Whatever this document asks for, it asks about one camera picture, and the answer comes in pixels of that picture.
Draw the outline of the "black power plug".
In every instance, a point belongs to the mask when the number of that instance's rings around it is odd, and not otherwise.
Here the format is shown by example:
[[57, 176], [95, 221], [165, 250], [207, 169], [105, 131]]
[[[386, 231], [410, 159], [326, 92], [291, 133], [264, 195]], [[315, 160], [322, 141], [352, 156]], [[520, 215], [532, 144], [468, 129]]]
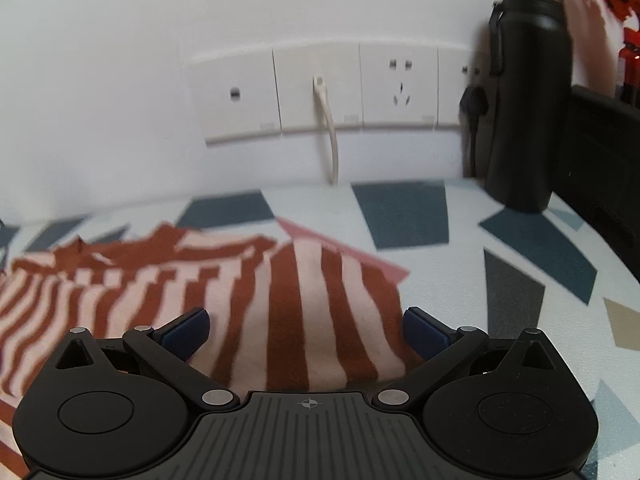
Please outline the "black power plug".
[[468, 122], [469, 167], [473, 178], [477, 176], [476, 147], [480, 118], [485, 117], [488, 110], [489, 102], [485, 88], [480, 84], [472, 84], [472, 86], [466, 87], [460, 100], [460, 112]]

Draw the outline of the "black box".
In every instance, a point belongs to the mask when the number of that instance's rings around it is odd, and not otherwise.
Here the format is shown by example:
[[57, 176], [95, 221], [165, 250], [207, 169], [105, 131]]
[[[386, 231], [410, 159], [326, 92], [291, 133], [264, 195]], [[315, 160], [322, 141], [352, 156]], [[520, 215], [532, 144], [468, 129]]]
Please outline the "black box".
[[639, 110], [575, 86], [565, 117], [564, 169], [555, 193], [638, 276]]

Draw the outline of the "black water bottle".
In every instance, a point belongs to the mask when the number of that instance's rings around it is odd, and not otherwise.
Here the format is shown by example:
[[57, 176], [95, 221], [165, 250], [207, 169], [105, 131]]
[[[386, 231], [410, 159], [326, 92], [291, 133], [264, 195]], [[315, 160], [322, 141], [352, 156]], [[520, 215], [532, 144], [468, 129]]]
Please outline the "black water bottle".
[[552, 193], [572, 83], [564, 0], [500, 0], [488, 30], [497, 87], [485, 188], [509, 208], [541, 212]]

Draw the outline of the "white wall socket panel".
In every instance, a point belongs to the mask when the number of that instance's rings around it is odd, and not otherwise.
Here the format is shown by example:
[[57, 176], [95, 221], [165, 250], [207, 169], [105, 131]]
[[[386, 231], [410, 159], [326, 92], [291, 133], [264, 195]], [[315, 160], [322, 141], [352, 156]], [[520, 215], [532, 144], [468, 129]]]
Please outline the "white wall socket panel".
[[488, 83], [487, 54], [427, 44], [329, 42], [196, 60], [186, 85], [208, 143], [332, 129], [457, 127]]

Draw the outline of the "rust white striped sweater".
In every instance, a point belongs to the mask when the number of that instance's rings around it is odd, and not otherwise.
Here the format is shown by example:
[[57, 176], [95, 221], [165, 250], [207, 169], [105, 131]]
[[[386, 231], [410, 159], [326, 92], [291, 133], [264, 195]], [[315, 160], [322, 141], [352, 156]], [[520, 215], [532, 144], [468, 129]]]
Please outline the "rust white striped sweater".
[[239, 396], [389, 382], [419, 363], [380, 266], [314, 238], [163, 224], [141, 240], [32, 250], [2, 273], [2, 426], [66, 330], [117, 337], [194, 308], [210, 329], [192, 366]]

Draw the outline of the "geometric patterned tablecloth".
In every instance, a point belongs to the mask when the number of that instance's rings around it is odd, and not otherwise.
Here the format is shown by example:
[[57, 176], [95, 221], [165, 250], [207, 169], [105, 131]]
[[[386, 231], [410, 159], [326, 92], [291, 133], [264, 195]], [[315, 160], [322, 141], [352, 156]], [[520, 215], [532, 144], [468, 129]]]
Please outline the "geometric patterned tablecloth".
[[[579, 382], [570, 400], [597, 437], [571, 424], [559, 445], [585, 444], [586, 479], [639, 474], [639, 284], [610, 246], [558, 198], [540, 214], [503, 207], [474, 181], [392, 182], [288, 188], [183, 198], [1, 230], [1, 275], [14, 259], [72, 240], [129, 242], [159, 226], [278, 242], [314, 238], [380, 266], [410, 307], [456, 330], [488, 335], [478, 370], [495, 377], [503, 356], [540, 330]], [[346, 410], [331, 414], [325, 391], [291, 391], [270, 415], [240, 430], [222, 422], [205, 445], [204, 478], [411, 479], [418, 446], [397, 424], [377, 425]], [[26, 472], [12, 422], [1, 424], [1, 474]]]

